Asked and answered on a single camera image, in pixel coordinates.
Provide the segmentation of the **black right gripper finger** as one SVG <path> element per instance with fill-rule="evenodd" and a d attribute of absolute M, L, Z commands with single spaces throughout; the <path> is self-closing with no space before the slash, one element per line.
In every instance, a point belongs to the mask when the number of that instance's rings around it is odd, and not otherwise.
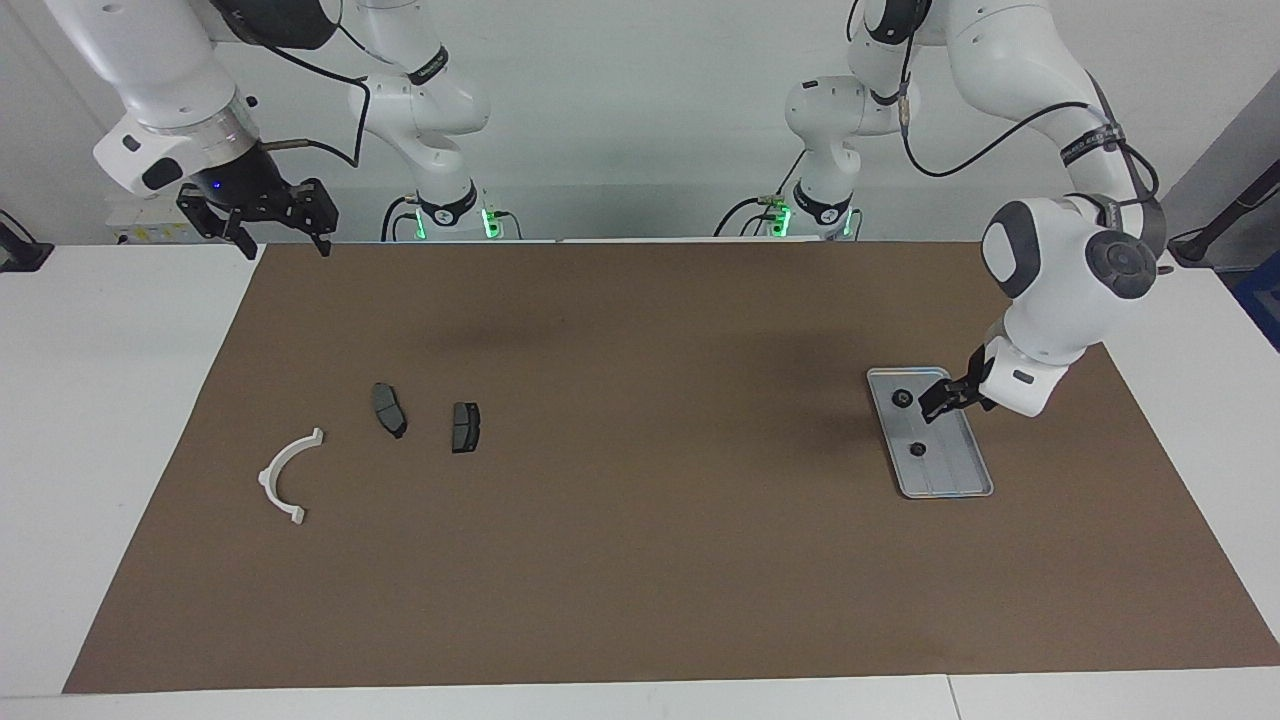
<path fill-rule="evenodd" d="M 339 210 L 319 178 L 288 187 L 288 227 L 307 237 L 321 258 L 332 254 L 330 236 L 339 223 Z"/>
<path fill-rule="evenodd" d="M 233 208 L 227 217 L 219 215 L 197 186 L 179 188 L 178 209 L 204 238 L 228 242 L 250 261 L 257 259 L 259 246 L 242 227 L 239 209 Z"/>

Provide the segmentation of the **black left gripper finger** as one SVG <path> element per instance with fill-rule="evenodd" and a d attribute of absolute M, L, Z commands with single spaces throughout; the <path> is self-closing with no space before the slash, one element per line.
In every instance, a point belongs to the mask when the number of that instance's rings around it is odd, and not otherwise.
<path fill-rule="evenodd" d="M 959 379 L 941 378 L 918 400 L 922 419 L 932 424 L 941 416 L 966 406 L 966 384 Z"/>

